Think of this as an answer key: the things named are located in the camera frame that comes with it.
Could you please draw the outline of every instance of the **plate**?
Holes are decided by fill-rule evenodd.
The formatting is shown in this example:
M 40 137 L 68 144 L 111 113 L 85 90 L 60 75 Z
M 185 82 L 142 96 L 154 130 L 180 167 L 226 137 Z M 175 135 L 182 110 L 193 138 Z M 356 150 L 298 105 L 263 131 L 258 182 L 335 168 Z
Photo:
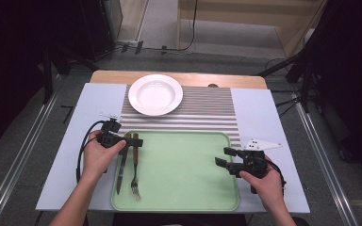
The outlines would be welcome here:
M 138 133 L 143 146 L 138 152 L 140 201 L 131 191 L 134 177 L 132 149 L 123 169 L 120 193 L 113 187 L 111 203 L 116 210 L 133 212 L 233 211 L 239 205 L 235 176 L 215 163 L 215 157 L 232 162 L 223 148 L 229 137 L 220 132 L 128 131 Z M 119 166 L 117 164 L 115 182 Z
M 130 104 L 139 113 L 148 116 L 165 115 L 181 103 L 183 90 L 173 78 L 150 74 L 138 79 L 128 91 Z

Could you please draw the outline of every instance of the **tray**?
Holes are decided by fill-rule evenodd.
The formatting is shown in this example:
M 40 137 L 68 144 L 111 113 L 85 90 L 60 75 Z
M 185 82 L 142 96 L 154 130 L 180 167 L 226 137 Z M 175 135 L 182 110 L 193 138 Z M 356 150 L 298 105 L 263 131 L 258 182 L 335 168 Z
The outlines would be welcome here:
M 216 132 L 130 131 L 143 139 L 139 148 L 138 184 L 141 200 L 131 193 L 134 176 L 132 148 L 124 166 L 118 195 L 111 202 L 120 211 L 210 212 L 232 211 L 239 205 L 237 180 L 216 166 L 214 157 L 232 161 L 223 153 L 230 141 Z M 118 169 L 115 174 L 117 183 Z

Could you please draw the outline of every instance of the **knife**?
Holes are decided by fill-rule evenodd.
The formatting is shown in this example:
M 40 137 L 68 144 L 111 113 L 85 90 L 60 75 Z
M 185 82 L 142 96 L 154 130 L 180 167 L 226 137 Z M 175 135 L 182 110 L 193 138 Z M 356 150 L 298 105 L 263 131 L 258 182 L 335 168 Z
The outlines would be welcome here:
M 124 137 L 131 138 L 131 135 L 125 134 Z M 117 183 L 116 183 L 117 194 L 120 193 L 120 188 L 122 187 L 124 166 L 125 166 L 125 161 L 127 160 L 128 148 L 129 148 L 129 146 L 127 144 L 125 144 L 125 146 L 119 152 L 119 155 L 122 157 L 122 162 L 120 164 L 119 174 L 117 175 Z

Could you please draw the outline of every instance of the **fork handle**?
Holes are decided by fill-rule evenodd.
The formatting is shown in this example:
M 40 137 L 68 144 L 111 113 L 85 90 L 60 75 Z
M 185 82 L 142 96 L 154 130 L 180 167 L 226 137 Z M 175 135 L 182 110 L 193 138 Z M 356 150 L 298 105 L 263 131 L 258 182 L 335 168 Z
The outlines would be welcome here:
M 138 139 L 138 134 L 135 133 L 133 134 L 133 139 Z M 134 146 L 133 147 L 133 160 L 134 160 L 134 164 L 138 164 L 138 147 Z

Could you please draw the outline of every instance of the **striped cloth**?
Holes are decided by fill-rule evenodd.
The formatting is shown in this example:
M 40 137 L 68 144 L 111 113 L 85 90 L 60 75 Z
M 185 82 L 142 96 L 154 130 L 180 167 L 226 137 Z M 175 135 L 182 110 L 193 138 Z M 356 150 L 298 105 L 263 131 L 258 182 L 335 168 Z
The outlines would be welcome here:
M 223 132 L 231 147 L 240 148 L 239 130 L 229 88 L 183 87 L 181 104 L 163 116 L 146 116 L 128 101 L 127 86 L 121 117 L 120 135 L 130 130 Z

